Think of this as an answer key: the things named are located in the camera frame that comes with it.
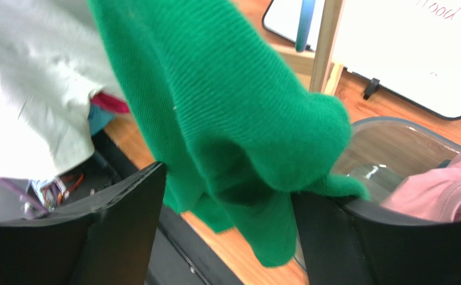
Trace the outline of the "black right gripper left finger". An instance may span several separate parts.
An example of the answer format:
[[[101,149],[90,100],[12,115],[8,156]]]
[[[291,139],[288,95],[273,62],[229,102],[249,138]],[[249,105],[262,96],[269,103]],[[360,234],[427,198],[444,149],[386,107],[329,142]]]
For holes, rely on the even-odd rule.
[[[143,284],[165,184],[156,162],[39,218],[0,222],[0,284]]]

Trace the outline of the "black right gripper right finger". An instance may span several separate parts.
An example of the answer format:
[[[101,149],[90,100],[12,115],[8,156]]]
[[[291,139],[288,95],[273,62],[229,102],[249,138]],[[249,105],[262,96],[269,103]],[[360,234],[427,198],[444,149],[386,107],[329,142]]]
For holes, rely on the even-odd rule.
[[[363,199],[291,198],[310,284],[461,284],[461,221],[421,220]]]

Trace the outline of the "dusty pink t shirt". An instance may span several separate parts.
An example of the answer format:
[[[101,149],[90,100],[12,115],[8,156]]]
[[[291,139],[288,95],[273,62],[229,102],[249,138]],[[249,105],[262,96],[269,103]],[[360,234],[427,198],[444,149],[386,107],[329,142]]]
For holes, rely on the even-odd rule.
[[[444,168],[407,177],[381,206],[424,220],[461,221],[461,152]]]

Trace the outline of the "green t shirt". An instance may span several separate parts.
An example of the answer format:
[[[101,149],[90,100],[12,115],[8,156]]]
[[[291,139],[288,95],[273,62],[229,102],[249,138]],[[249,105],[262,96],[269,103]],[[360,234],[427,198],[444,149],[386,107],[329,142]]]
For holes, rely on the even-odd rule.
[[[335,97],[308,92],[230,1],[90,1],[164,203],[239,230],[266,267],[294,255],[291,193],[368,198],[332,175],[351,137]]]

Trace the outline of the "light blue wire hanger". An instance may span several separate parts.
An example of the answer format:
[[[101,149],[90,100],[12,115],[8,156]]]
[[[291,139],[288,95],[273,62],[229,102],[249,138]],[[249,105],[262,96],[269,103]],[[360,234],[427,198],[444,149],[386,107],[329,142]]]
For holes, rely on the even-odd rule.
[[[297,37],[295,41],[296,52],[303,52],[307,47],[311,21],[313,18],[316,0],[302,0],[301,10],[298,22]]]

